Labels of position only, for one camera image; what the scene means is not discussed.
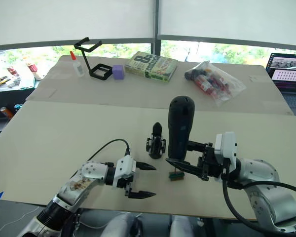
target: purple block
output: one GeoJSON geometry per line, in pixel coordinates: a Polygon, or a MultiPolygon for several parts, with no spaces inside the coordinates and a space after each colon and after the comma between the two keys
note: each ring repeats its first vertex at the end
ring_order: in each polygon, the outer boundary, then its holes
{"type": "Polygon", "coordinates": [[[115,80],[123,80],[124,79],[123,65],[113,65],[112,72],[113,72],[113,77],[115,80]]]}

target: clear plastic bag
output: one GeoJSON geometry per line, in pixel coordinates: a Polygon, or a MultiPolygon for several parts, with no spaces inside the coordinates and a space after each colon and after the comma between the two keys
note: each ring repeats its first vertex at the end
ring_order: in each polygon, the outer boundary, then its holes
{"type": "Polygon", "coordinates": [[[184,76],[185,79],[194,81],[204,93],[210,95],[217,106],[246,89],[241,81],[215,67],[209,61],[186,71],[184,76]]]}

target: black cable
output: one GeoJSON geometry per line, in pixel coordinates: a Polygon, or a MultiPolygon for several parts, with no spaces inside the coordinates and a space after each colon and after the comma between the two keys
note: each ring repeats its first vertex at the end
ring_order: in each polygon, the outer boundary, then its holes
{"type": "Polygon", "coordinates": [[[281,182],[274,182],[274,181],[255,181],[255,182],[248,183],[248,184],[244,185],[243,189],[249,188],[254,185],[280,186],[280,187],[287,188],[287,189],[290,189],[290,190],[293,190],[296,192],[296,187],[289,185],[289,184],[285,184],[285,183],[281,183],[281,182]]]}
{"type": "Polygon", "coordinates": [[[112,142],[116,142],[116,141],[122,141],[126,144],[126,151],[125,151],[125,155],[129,155],[130,154],[130,149],[129,149],[129,145],[128,142],[124,139],[121,138],[117,138],[114,140],[109,141],[108,143],[106,143],[104,146],[102,146],[99,150],[97,150],[87,161],[91,160],[94,156],[97,155],[97,153],[99,153],[101,150],[103,150],[103,148],[105,148],[108,144],[112,143],[112,142]]]}
{"type": "MultiPolygon", "coordinates": [[[[270,185],[270,183],[273,183],[271,181],[258,181],[258,182],[252,182],[250,183],[250,185],[257,185],[257,183],[264,183],[264,184],[268,184],[270,185]]],[[[286,186],[285,188],[288,188],[288,189],[291,189],[291,188],[294,188],[292,190],[296,191],[296,187],[293,187],[291,185],[288,185],[288,184],[283,184],[283,183],[279,183],[279,182],[276,182],[277,183],[277,186],[281,186],[281,187],[284,187],[284,185],[286,186]]],[[[226,180],[223,180],[222,181],[222,191],[223,191],[223,197],[225,199],[225,202],[229,208],[229,210],[231,211],[231,213],[240,221],[242,222],[244,225],[246,225],[247,227],[255,230],[255,231],[258,231],[264,235],[271,235],[271,236],[287,236],[287,237],[296,237],[296,233],[284,233],[284,232],[276,232],[276,231],[270,231],[270,230],[267,230],[263,227],[260,227],[258,225],[255,225],[253,223],[251,223],[250,221],[248,221],[247,219],[245,219],[243,216],[241,216],[237,211],[236,209],[233,207],[231,201],[230,201],[230,198],[229,198],[229,195],[228,195],[228,188],[227,188],[227,181],[226,180]]]]}

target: white tabletop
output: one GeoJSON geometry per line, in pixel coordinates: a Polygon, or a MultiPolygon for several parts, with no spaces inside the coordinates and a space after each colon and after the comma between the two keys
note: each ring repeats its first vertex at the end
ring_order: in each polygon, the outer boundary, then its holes
{"type": "MultiPolygon", "coordinates": [[[[165,161],[167,154],[158,160],[148,156],[146,139],[153,124],[160,122],[168,139],[167,119],[165,109],[28,101],[0,134],[2,199],[47,204],[96,150],[109,140],[124,138],[134,159],[157,168],[138,171],[134,190],[157,195],[135,200],[126,198],[122,189],[95,187],[84,207],[234,218],[221,183],[190,174],[170,182],[168,172],[173,168],[165,161]]],[[[276,167],[282,182],[296,186],[296,117],[196,111],[190,140],[215,142],[216,134],[225,131],[236,133],[240,158],[262,158],[276,167]]],[[[95,160],[116,162],[124,151],[124,144],[116,142],[95,160]]],[[[186,160],[196,164],[198,155],[188,152],[186,160]]],[[[237,210],[254,219],[245,192],[229,192],[237,210]]]]}
{"type": "MultiPolygon", "coordinates": [[[[84,77],[76,76],[70,56],[62,56],[28,100],[167,109],[174,97],[187,95],[195,101],[195,109],[200,111],[293,115],[262,66],[214,64],[247,87],[217,107],[211,97],[184,79],[185,71],[197,63],[179,62],[170,82],[163,83],[128,73],[124,80],[114,80],[110,76],[107,81],[101,81],[89,76],[82,57],[78,60],[86,72],[84,77]]],[[[88,57],[88,60],[94,67],[98,63],[124,65],[128,59],[88,57]]]]}

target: book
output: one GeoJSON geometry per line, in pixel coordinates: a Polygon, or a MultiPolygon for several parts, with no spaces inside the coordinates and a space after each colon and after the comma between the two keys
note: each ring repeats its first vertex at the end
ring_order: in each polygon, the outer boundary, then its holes
{"type": "Polygon", "coordinates": [[[178,61],[150,53],[137,52],[126,64],[125,71],[146,78],[168,82],[178,61]]]}

